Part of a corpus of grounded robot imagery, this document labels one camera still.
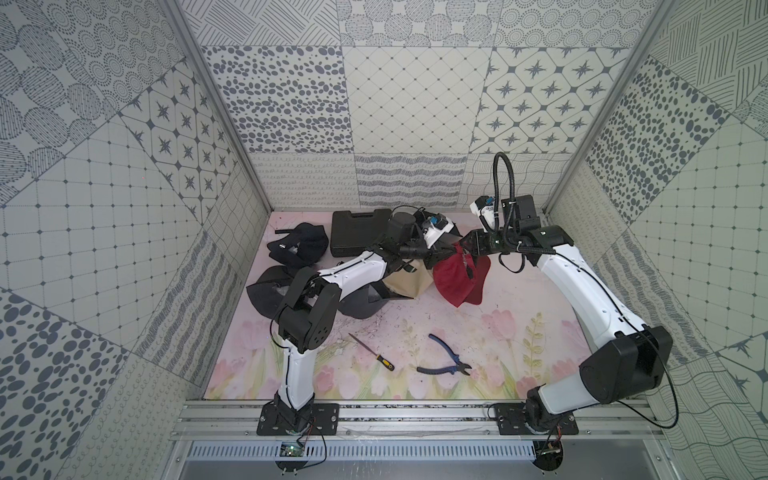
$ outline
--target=patterned wall tile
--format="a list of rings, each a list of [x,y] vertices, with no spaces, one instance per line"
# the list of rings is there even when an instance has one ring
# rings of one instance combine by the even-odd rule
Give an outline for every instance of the patterned wall tile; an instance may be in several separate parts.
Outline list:
[[[2,209],[2,282],[130,348],[201,225],[120,118]]]
[[[662,325],[669,331],[674,341],[671,366],[712,353],[701,331],[629,230],[594,264],[594,270],[646,323]]]
[[[675,72],[648,57],[587,162],[621,216],[631,223],[726,115]]]
[[[471,150],[574,153],[628,53],[627,48],[494,48]]]
[[[45,21],[117,109],[181,59],[174,32],[155,0],[44,3],[42,10],[50,18]]]
[[[768,138],[768,74],[733,111],[733,116]]]
[[[355,155],[362,207],[456,207],[467,157]]]
[[[338,0],[342,45],[490,47],[503,0]]]
[[[670,373],[680,399],[680,422],[665,434],[686,478],[768,475],[768,428],[720,360],[709,355]],[[674,417],[668,387],[648,402],[662,423]]]
[[[199,45],[339,45],[333,0],[181,0]]]
[[[5,289],[0,302],[0,475],[54,478],[128,351]]]
[[[766,146],[729,118],[631,227],[716,349],[768,331]]]
[[[102,125],[111,106],[105,114],[93,78],[56,32],[35,23],[34,10],[8,5],[0,15],[4,204]]]
[[[203,51],[250,153],[352,151],[340,48]]]
[[[736,386],[763,422],[768,422],[768,333],[734,343],[717,352]]]
[[[352,154],[252,154],[274,208],[359,208]]]
[[[505,0],[499,34],[510,47],[634,45],[657,0]]]
[[[763,0],[682,0],[650,54],[732,111],[768,74],[767,28]]]
[[[627,229],[586,164],[576,167],[568,188],[548,216],[550,222],[568,232],[590,265]]]
[[[236,162],[223,193],[207,214],[204,229],[243,279],[248,276],[269,216],[253,182]]]
[[[201,231],[133,352],[201,385],[242,287],[214,239]]]
[[[355,152],[466,154],[489,50],[346,48]]]
[[[118,112],[197,221],[221,195],[235,153],[182,59]]]
[[[469,208],[469,204],[477,200],[477,197],[494,195],[493,157],[484,154],[468,156],[457,207]],[[533,195],[534,203],[541,208],[560,181],[571,155],[516,154],[510,156],[509,160],[515,172],[515,195]],[[499,193],[502,198],[506,198],[509,196],[509,179],[503,161],[498,163],[498,179]]]
[[[153,478],[184,400],[199,397],[196,386],[129,354],[57,478]]]

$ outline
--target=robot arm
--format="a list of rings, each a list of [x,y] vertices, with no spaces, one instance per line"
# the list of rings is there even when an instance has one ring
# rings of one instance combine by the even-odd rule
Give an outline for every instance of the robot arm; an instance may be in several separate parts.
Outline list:
[[[482,197],[478,202],[488,203]],[[502,239],[494,217],[483,207],[476,214],[482,216],[484,228],[473,230],[460,244],[477,257],[523,253],[565,295],[597,347],[578,373],[528,392],[528,425],[548,432],[567,412],[659,386],[672,346],[669,333],[663,327],[650,328],[632,313],[594,275],[560,227],[541,227],[532,197],[517,197],[511,204],[517,212],[514,233]],[[395,214],[387,234],[371,250],[339,266],[319,272],[306,268],[296,275],[276,317],[286,347],[286,378],[275,398],[280,414],[292,419],[296,431],[306,424],[314,398],[315,349],[329,335],[339,301],[361,286],[408,268],[405,258],[423,258],[429,268],[455,252],[451,244],[458,231],[452,222],[429,215],[423,214],[419,227],[413,215]],[[312,306],[309,299],[315,299]]]

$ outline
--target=vent grille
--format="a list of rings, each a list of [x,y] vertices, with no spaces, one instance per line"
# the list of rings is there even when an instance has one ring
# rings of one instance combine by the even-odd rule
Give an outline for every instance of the vent grille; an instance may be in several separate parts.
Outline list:
[[[302,457],[280,457],[276,440],[239,442],[196,441],[189,460],[251,460],[281,462],[322,460],[323,442],[310,440]],[[534,457],[529,440],[333,440],[328,461],[375,460],[527,460]]]

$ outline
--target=black mounting plate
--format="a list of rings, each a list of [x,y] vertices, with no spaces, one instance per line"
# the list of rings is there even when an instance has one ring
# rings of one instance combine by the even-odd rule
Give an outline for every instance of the black mounting plate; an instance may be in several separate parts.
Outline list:
[[[323,435],[335,435],[336,427],[339,424],[339,404],[314,402],[309,418],[314,419],[313,435],[321,433]],[[277,414],[277,407],[273,402],[267,403],[261,408],[261,418],[259,419],[259,426],[256,428],[258,436],[295,437],[296,432],[291,428],[291,425]]]
[[[494,403],[492,408],[496,411],[496,425],[499,435],[530,435],[533,432],[525,424],[525,404]],[[567,414],[560,421],[560,431],[563,435],[578,435],[578,425],[572,414]]]

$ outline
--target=black tool case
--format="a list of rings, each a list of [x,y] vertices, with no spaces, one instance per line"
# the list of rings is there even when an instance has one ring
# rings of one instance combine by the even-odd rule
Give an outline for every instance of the black tool case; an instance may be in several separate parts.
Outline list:
[[[392,216],[389,208],[373,212],[340,210],[333,212],[331,220],[331,255],[334,257],[357,257],[370,247],[376,238],[386,232],[387,222]]]

